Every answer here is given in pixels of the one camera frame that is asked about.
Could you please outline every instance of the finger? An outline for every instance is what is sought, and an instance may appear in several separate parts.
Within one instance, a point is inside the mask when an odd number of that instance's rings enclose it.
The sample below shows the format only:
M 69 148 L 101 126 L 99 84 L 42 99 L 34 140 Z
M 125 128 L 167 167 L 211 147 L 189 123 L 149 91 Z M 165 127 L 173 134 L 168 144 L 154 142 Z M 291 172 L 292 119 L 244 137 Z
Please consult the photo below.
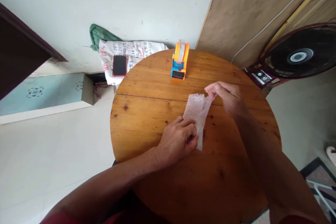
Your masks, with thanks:
M 205 90 L 206 92 L 208 92 L 209 90 L 211 90 L 211 89 L 214 88 L 214 86 L 215 86 L 216 83 L 217 83 L 217 82 L 211 83 L 210 85 L 206 86 L 206 87 L 204 88 L 204 90 Z
M 188 153 L 190 153 L 192 150 L 196 149 L 197 140 L 198 140 L 198 136 L 195 135 L 189 140 L 189 142 L 187 142 L 186 149 L 187 149 Z
M 215 92 L 213 92 L 212 90 L 209 90 L 209 91 L 207 91 L 207 93 L 208 93 L 208 96 L 209 96 L 210 100 L 214 99 L 215 94 L 216 94 Z
M 182 122 L 182 121 L 183 121 L 183 117 L 179 115 L 174 121 L 172 121 L 172 122 L 170 123 L 170 125 L 171 125 L 171 124 L 180 123 L 180 122 Z
M 195 124 L 189 124 L 188 126 L 185 127 L 185 129 L 187 130 L 188 137 L 197 135 L 197 129 Z
M 239 87 L 237 85 L 233 85 L 227 82 L 218 82 L 218 84 L 225 88 L 230 94 L 234 96 L 239 95 Z
M 186 118 L 186 119 L 184 119 L 183 121 L 181 121 L 180 123 L 179 123 L 179 125 L 181 126 L 181 127 L 186 127 L 186 126 L 188 126 L 189 124 L 195 124 L 195 120 L 194 119 L 191 119 L 191 118 Z
M 227 92 L 226 89 L 219 84 L 215 85 L 215 92 L 223 99 L 223 101 L 227 99 L 232 99 L 232 94 Z
M 220 86 L 225 88 L 229 93 L 231 93 L 231 94 L 233 94 L 237 97 L 239 96 L 239 87 L 237 85 L 233 85 L 233 84 L 230 84 L 230 83 L 227 83 L 227 82 L 218 81 L 218 82 L 212 83 L 212 84 L 206 86 L 204 88 L 204 90 L 208 93 L 210 90 L 213 90 L 215 88 L 216 84 L 219 84 Z

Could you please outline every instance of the decorative pattern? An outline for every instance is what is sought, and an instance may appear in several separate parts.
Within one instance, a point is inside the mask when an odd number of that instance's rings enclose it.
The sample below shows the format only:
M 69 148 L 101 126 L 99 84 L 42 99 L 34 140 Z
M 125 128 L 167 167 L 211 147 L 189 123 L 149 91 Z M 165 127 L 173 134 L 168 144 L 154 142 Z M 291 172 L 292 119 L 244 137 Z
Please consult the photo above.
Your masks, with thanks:
M 26 98 L 35 98 L 43 95 L 44 87 L 32 87 L 28 90 Z
M 82 90 L 83 89 L 83 82 L 77 82 L 76 83 L 76 91 Z

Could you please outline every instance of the dark wooden door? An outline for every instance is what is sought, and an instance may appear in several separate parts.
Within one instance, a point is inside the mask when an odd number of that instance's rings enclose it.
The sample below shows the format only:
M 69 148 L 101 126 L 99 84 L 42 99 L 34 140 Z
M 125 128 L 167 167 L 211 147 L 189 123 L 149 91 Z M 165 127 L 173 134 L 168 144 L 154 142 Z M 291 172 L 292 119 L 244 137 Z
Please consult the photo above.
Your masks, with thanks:
M 67 61 L 0 4 L 0 100 L 51 57 Z

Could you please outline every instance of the left hand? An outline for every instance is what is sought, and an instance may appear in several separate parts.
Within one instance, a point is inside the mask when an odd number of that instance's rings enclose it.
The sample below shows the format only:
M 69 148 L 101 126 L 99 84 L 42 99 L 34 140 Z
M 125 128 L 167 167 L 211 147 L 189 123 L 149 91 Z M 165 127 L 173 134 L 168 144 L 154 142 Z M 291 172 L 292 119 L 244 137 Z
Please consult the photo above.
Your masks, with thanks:
M 163 131 L 156 147 L 156 160 L 161 168 L 166 168 L 187 156 L 197 147 L 195 120 L 179 116 Z

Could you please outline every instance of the red sleeve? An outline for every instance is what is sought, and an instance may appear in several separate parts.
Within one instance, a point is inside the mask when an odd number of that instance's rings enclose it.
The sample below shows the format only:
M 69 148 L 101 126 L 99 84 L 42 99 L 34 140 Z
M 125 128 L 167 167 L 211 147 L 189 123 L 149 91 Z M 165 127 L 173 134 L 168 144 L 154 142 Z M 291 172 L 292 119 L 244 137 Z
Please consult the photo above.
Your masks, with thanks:
M 123 212 L 119 212 L 111 216 L 108 220 L 104 222 L 104 224 L 113 224 L 122 213 Z M 82 224 L 82 222 L 79 222 L 75 220 L 74 218 L 70 217 L 64 211 L 61 211 L 61 212 L 58 212 L 58 213 L 55 213 L 49 216 L 47 219 L 44 219 L 40 224 L 60 224 L 60 223 L 62 224 Z
M 71 218 L 66 212 L 61 211 L 44 219 L 40 224 L 82 224 L 81 222 Z
M 306 218 L 297 215 L 289 215 L 285 217 L 279 224 L 315 224 Z

